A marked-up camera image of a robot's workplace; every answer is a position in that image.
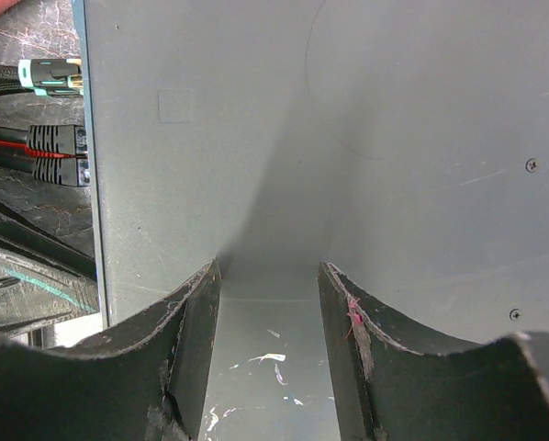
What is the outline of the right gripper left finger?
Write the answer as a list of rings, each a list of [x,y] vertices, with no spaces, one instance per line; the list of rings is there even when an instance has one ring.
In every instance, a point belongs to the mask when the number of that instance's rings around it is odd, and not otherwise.
[[[0,440],[194,440],[221,276],[208,264],[166,298],[69,348],[0,334]]]

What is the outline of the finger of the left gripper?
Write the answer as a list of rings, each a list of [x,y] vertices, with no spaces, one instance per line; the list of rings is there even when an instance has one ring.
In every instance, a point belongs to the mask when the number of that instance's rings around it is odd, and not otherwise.
[[[0,202],[0,248],[95,280],[95,260],[33,225]]]
[[[0,331],[34,331],[98,312],[92,276],[0,237]]]

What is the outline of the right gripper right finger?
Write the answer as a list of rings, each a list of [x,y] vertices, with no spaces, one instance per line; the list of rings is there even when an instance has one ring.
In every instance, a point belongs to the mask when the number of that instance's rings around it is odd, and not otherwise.
[[[549,333],[484,345],[387,306],[336,266],[319,299],[344,440],[549,440]]]

